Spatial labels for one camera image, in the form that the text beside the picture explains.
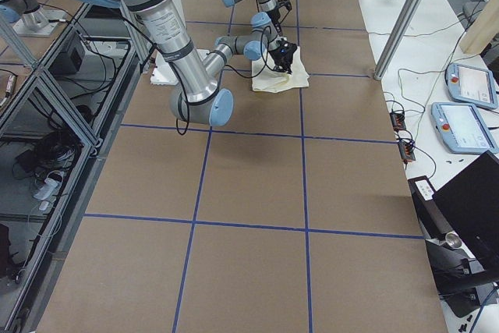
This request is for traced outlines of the cream long-sleeve cat shirt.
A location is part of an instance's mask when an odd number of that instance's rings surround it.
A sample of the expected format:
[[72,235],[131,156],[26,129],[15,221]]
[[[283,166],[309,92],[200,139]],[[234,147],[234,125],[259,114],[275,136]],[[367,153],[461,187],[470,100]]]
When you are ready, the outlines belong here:
[[271,94],[309,86],[309,74],[301,60],[300,48],[293,54],[292,73],[278,73],[264,68],[263,72],[252,78],[252,90]]

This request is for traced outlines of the near teach pendant tablet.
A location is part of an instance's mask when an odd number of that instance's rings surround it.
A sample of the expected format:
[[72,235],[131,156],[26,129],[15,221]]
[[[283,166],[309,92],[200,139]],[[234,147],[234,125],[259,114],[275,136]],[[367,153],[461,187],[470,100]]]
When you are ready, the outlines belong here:
[[435,130],[451,153],[498,153],[498,145],[475,105],[434,102],[430,115]]

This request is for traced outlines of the teach pendant tablet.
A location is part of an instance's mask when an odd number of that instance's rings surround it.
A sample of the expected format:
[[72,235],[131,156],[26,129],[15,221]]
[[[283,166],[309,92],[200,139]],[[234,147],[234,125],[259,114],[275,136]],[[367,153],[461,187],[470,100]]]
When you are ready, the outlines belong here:
[[445,71],[445,81],[453,100],[484,109],[498,108],[495,80],[490,70],[452,63]]
[[435,130],[451,153],[498,153],[498,145],[475,105],[434,102],[430,115]]

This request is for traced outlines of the far teach pendant tablet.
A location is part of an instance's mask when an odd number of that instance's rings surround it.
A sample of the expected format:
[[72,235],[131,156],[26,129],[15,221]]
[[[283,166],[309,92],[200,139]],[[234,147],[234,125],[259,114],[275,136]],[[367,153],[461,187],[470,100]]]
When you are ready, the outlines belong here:
[[498,108],[495,80],[490,70],[452,63],[445,71],[445,81],[453,100],[484,109]]

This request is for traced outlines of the white central pillar mount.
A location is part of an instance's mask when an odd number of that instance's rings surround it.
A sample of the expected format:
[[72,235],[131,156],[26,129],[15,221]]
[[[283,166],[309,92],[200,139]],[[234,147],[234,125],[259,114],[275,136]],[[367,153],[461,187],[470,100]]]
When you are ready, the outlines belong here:
[[[182,1],[173,0],[173,3],[180,15],[182,23],[186,24]],[[155,57],[154,70],[150,77],[150,83],[156,86],[175,86],[178,83],[172,68],[163,59],[162,55],[157,54]]]

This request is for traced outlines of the aluminium frame post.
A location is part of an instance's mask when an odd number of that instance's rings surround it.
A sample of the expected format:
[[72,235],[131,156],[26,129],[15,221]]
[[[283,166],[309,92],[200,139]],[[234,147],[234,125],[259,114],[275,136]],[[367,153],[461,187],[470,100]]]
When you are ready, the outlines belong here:
[[378,59],[377,65],[373,72],[373,78],[375,80],[381,80],[388,70],[388,66],[391,63],[391,60],[394,58],[395,52],[402,42],[403,36],[408,29],[409,24],[414,17],[421,1],[422,0],[405,0],[401,12],[398,15],[395,25],[391,31],[386,45],[384,46],[383,51],[381,52],[380,58]]

